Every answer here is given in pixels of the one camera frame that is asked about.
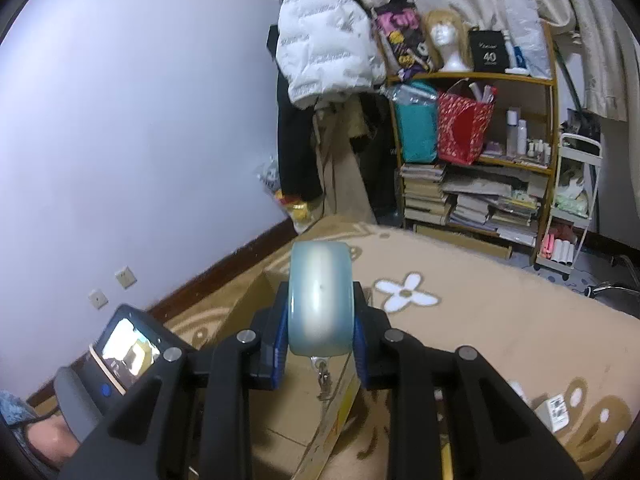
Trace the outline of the person hand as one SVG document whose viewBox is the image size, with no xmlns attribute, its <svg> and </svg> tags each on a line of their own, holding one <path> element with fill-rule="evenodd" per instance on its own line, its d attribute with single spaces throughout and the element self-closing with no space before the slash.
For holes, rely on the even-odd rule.
<svg viewBox="0 0 640 480">
<path fill-rule="evenodd" d="M 28 425 L 26 439 L 47 464 L 58 469 L 76 453 L 80 445 L 62 415 L 52 415 Z"/>
</svg>

